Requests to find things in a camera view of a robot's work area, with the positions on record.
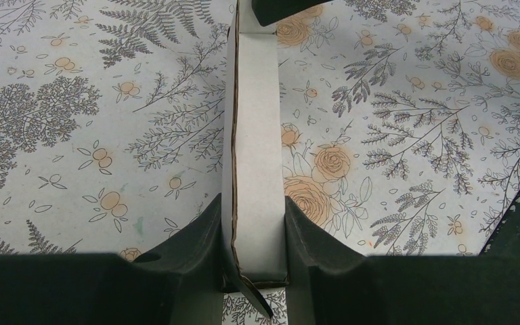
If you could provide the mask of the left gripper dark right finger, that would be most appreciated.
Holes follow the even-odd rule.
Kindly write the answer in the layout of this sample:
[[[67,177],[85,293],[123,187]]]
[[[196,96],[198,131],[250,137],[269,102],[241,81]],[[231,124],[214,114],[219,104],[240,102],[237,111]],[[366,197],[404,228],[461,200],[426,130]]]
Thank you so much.
[[[290,324],[520,324],[520,204],[477,257],[365,257],[290,198],[285,225]]]

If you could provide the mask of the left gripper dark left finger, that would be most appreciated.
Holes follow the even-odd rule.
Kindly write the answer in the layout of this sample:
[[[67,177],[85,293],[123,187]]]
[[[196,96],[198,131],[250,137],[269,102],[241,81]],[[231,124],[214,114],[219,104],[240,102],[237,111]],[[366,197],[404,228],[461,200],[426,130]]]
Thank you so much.
[[[114,253],[0,255],[0,324],[220,324],[221,197],[127,261]]]

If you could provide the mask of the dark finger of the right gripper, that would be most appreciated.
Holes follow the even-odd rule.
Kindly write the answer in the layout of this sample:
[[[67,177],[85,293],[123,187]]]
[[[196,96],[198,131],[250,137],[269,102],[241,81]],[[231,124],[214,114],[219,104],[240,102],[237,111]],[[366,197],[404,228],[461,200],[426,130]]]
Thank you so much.
[[[253,0],[253,13],[261,26],[268,26],[315,5],[331,0]]]

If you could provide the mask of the white cardboard paper box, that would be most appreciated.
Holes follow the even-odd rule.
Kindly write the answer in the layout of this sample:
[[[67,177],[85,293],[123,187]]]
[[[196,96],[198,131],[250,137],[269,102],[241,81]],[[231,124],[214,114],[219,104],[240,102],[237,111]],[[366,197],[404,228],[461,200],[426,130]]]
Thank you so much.
[[[237,1],[228,33],[221,231],[228,280],[266,318],[259,291],[287,277],[276,27]]]

